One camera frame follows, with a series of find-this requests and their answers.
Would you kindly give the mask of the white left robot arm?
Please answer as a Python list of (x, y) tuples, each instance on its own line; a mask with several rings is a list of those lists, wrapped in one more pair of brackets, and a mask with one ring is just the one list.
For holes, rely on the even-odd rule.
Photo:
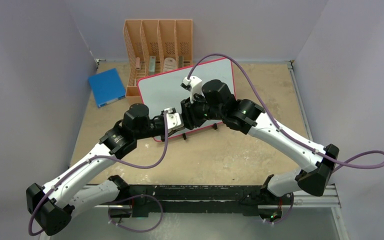
[(145, 104), (133, 104), (123, 119), (116, 122), (77, 163), (55, 179), (43, 185), (33, 183), (27, 188), (27, 209), (31, 214), (28, 234), (32, 237), (42, 233), (53, 236), (73, 218), (95, 206), (111, 202), (122, 205), (135, 199), (136, 196), (129, 193), (129, 184), (119, 175), (88, 189), (84, 186), (115, 163), (143, 170), (155, 168), (166, 156), (167, 142), (161, 157), (153, 164), (139, 165), (123, 158), (136, 149), (138, 140), (160, 136), (166, 141), (170, 133), (183, 126), (182, 116), (175, 108), (166, 108), (150, 119)]

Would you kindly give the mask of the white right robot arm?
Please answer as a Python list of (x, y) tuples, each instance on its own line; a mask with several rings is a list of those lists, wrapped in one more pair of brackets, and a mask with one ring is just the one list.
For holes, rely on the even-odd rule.
[(196, 76), (184, 78), (181, 87), (189, 97), (181, 101), (184, 127), (193, 130), (206, 121), (223, 122), (229, 129), (257, 138), (285, 154), (299, 168), (270, 175), (261, 187), (260, 196), (268, 204), (285, 194), (304, 191), (321, 197), (334, 170), (339, 149), (323, 146), (297, 134), (288, 127), (271, 120), (268, 112), (249, 99), (236, 99), (229, 87), (218, 79), (202, 83)]

